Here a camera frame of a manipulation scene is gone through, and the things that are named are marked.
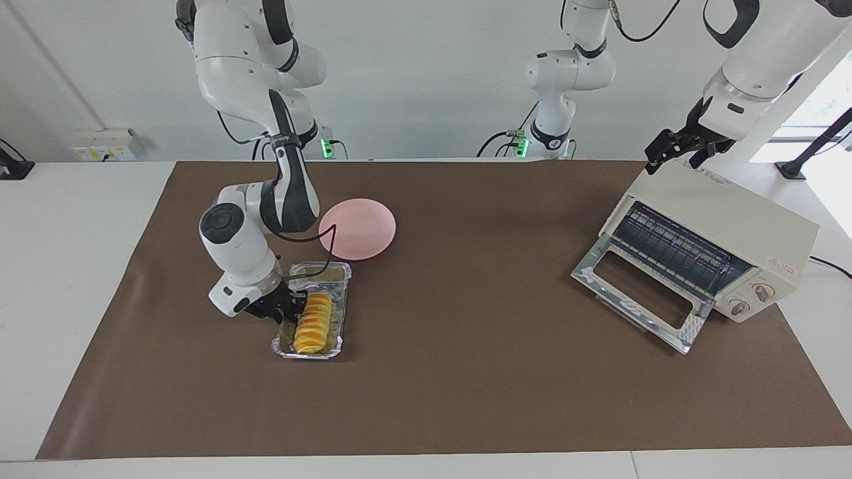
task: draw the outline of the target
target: brown surface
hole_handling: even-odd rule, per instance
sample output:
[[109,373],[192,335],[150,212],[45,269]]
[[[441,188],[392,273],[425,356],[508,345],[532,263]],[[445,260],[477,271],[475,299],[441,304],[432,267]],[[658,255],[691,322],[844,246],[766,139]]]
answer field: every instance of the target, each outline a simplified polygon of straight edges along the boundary
[[[399,233],[353,264],[343,353],[306,363],[206,298],[220,272],[199,217],[273,166],[179,164],[38,457],[852,444],[777,308],[710,321],[684,357],[570,279],[640,168],[312,165],[325,208],[378,199]],[[271,243],[287,263],[323,257]]]

